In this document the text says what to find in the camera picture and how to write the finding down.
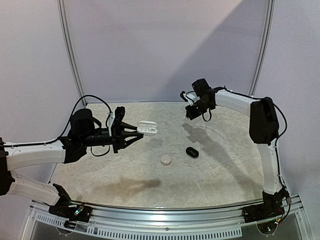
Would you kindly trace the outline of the white earbud charging case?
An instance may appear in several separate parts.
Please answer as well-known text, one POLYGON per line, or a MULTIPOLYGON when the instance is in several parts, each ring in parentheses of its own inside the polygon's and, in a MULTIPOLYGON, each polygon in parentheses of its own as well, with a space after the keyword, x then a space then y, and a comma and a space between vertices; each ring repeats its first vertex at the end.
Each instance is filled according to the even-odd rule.
POLYGON ((138 122, 136 131, 146 136, 154 136, 158 133, 158 124, 154 121, 142 120, 138 122))

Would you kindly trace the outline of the black earbud charging case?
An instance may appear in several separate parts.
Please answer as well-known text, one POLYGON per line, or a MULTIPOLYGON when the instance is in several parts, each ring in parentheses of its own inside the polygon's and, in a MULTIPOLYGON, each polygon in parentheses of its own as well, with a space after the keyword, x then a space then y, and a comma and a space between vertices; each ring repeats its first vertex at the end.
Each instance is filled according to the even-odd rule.
POLYGON ((196 159, 199 157, 199 152, 195 148, 190 146, 185 149, 185 153, 193 159, 196 159))

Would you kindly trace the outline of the pink earbud charging case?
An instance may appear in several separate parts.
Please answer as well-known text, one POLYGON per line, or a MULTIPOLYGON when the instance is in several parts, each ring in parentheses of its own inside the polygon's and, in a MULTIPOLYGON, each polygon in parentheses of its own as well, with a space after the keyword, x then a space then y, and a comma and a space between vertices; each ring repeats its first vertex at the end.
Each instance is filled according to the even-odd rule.
POLYGON ((160 158, 160 163, 164 166, 168 166, 172 163, 172 158, 169 155, 164 154, 160 158))

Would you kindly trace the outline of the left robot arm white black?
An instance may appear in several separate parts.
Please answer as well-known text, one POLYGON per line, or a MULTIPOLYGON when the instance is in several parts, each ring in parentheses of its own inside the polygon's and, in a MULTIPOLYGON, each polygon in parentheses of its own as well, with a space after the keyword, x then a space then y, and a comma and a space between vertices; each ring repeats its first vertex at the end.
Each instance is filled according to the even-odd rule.
POLYGON ((70 164, 87 154, 88 147, 110 146, 116 154, 143 138, 136 126, 123 122, 125 108, 117 107, 109 115, 109 126, 102 127, 90 109, 77 110, 70 117, 68 135, 40 143, 0 143, 0 194, 16 195, 49 206, 49 213, 70 222, 89 222, 92 207, 73 203, 58 184, 46 184, 22 176, 15 170, 41 164, 70 164))

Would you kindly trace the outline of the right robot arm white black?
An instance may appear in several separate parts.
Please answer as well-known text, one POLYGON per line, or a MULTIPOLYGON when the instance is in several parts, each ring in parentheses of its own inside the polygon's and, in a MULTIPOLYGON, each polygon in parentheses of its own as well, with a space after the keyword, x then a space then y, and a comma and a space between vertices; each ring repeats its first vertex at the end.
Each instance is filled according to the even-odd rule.
POLYGON ((290 194, 282 181, 278 153, 279 133, 278 107, 270 97, 254 97, 234 92, 225 86, 210 87, 204 78, 192 83, 192 91, 182 91, 180 97, 188 103, 186 117, 194 120, 210 113, 217 106, 225 107, 249 117, 249 136, 257 145, 263 171, 262 203, 244 207, 245 223, 257 222, 279 216, 274 225, 286 217, 283 199, 290 194))

